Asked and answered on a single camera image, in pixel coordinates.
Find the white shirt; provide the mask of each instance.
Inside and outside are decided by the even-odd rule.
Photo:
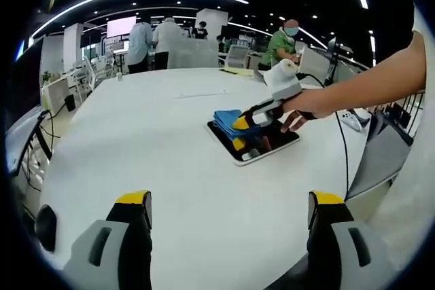
[[[175,22],[163,22],[154,30],[153,41],[157,42],[156,52],[168,52],[181,39],[181,27]]]
[[[424,38],[424,109],[411,152],[369,221],[387,243],[389,258],[398,270],[418,253],[435,217],[435,40],[417,9],[413,30]]]
[[[147,55],[151,45],[151,25],[146,22],[135,24],[130,31],[130,35],[128,36],[128,53],[126,58],[127,64],[139,64]]]

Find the person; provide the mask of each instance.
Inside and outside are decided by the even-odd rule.
[[[225,52],[225,43],[224,43],[224,37],[221,35],[218,35],[216,37],[217,45],[219,47],[219,52]]]
[[[283,124],[285,132],[306,124],[298,111],[323,118],[340,109],[396,101],[424,88],[424,109],[411,151],[368,220],[386,242],[397,270],[405,269],[416,256],[435,215],[435,41],[422,14],[415,10],[413,38],[407,48],[351,79],[324,89],[304,90],[283,104],[284,111],[291,112]]]
[[[283,26],[273,33],[267,46],[267,51],[258,63],[258,70],[268,71],[284,58],[299,63],[294,46],[295,41],[292,38],[297,34],[298,30],[299,24],[297,21],[288,20],[284,22]]]
[[[147,22],[133,26],[128,36],[127,65],[130,74],[148,70],[148,51],[152,46],[152,29]]]
[[[155,69],[167,69],[168,57],[171,45],[181,39],[181,27],[172,17],[165,18],[164,22],[156,27],[153,42],[156,44],[156,56],[154,57]]]
[[[206,30],[207,23],[204,21],[199,22],[199,27],[197,29],[194,29],[194,38],[195,39],[206,39],[208,36],[208,32]]]

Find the white table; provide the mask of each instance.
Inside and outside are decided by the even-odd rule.
[[[306,252],[308,193],[345,195],[345,154],[334,116],[300,141],[236,166],[205,128],[218,109],[268,98],[254,79],[173,69],[105,80],[80,107],[46,172],[41,205],[58,217],[57,268],[73,241],[116,198],[152,192],[153,289],[263,289]],[[343,125],[353,180],[366,143]]]

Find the finger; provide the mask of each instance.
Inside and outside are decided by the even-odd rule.
[[[297,111],[293,111],[291,114],[288,115],[287,119],[284,121],[283,126],[281,127],[281,132],[286,132],[287,129],[290,127],[290,125],[296,120],[298,117],[300,117],[300,113]]]
[[[303,118],[302,116],[300,117],[300,119],[292,126],[290,127],[290,130],[292,132],[298,130],[300,127],[302,127],[308,120],[306,120],[305,118]]]

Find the computer monitor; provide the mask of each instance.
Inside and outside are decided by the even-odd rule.
[[[135,24],[136,16],[110,20],[107,22],[107,37],[129,34]]]
[[[44,39],[26,49],[12,66],[7,77],[6,129],[27,112],[41,105],[40,66]]]

